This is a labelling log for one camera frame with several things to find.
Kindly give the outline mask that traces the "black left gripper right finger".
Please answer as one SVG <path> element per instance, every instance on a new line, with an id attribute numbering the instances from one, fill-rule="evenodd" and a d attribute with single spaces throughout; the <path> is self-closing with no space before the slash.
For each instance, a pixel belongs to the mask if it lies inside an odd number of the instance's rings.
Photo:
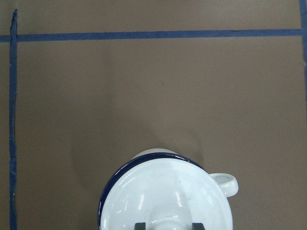
<path id="1" fill-rule="evenodd" d="M 192 223 L 192 230 L 204 230 L 203 223 Z"/>

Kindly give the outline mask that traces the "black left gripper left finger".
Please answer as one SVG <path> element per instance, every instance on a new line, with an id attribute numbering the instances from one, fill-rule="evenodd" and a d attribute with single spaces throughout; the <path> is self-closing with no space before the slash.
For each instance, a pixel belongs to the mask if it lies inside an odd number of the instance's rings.
<path id="1" fill-rule="evenodd" d="M 134 230 L 146 230 L 146 223 L 139 222 L 134 225 Z"/>

